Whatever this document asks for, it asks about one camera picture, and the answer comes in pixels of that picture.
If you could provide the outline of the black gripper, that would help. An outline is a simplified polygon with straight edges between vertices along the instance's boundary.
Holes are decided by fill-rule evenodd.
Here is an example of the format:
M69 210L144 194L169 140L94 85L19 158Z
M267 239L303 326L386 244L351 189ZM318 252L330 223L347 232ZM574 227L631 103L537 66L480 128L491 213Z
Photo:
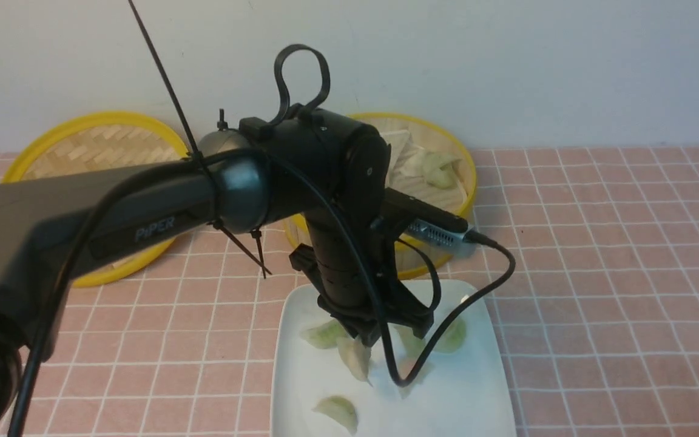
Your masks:
M316 304L339 322L353 339L374 346L387 324L402 325L423 337L433 326L435 300L421 302L399 280L394 261L386 259L391 244L381 251L353 251L346 244L300 244L290 255L295 271L316 288Z

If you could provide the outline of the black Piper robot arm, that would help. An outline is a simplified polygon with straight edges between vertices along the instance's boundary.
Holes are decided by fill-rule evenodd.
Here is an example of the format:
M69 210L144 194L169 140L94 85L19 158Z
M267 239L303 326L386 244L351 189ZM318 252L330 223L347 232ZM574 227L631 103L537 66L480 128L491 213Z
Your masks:
M213 132L198 157L0 185L0 419L20 436L39 366L55 350L70 283L203 225L246 234L302 214L291 255L319 307L364 345L388 324L425 334L432 310L402 285L393 242L420 207L386 188L390 147L376 127L295 105Z

